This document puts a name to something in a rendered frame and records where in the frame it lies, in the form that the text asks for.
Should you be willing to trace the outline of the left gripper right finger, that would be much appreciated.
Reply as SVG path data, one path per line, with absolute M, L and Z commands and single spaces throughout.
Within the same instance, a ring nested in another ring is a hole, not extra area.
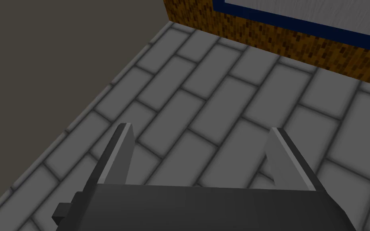
M 284 129 L 270 129 L 265 153 L 278 189 L 326 191 Z

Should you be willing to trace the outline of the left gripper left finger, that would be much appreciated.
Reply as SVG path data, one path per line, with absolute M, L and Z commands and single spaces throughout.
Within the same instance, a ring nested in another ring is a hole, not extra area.
M 120 123 L 87 181 L 87 192 L 116 191 L 122 188 L 135 147 L 131 123 Z

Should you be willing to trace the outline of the blue framed white door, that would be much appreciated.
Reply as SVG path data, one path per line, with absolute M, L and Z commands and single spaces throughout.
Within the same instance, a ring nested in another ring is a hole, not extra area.
M 370 0 L 212 0 L 217 12 L 370 50 Z

